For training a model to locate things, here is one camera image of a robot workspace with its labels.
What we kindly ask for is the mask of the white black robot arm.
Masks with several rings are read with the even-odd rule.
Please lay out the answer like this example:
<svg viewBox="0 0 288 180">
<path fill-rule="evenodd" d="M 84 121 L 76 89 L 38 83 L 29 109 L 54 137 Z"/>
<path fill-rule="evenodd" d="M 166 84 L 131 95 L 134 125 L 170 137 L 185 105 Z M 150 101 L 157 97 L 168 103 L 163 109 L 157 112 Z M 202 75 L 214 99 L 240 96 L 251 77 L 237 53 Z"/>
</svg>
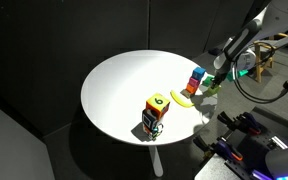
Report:
<svg viewBox="0 0 288 180">
<path fill-rule="evenodd" d="M 233 38 L 226 42 L 223 52 L 214 60 L 215 77 L 211 87 L 219 86 L 235 66 L 248 70 L 255 64 L 256 55 L 249 46 L 260 39 L 288 30 L 288 0 L 271 2 Z"/>
</svg>

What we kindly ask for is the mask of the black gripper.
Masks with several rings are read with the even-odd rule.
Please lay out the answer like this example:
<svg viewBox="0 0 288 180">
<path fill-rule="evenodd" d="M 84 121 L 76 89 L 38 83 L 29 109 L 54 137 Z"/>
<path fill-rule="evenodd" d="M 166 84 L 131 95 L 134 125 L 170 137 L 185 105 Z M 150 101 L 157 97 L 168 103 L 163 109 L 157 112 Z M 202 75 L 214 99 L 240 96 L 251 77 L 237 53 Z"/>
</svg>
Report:
<svg viewBox="0 0 288 180">
<path fill-rule="evenodd" d="M 216 69 L 215 79 L 212 79 L 211 88 L 214 89 L 217 86 L 216 80 L 224 80 L 230 71 L 231 63 L 223 62 L 223 63 L 215 63 L 214 67 Z"/>
</svg>

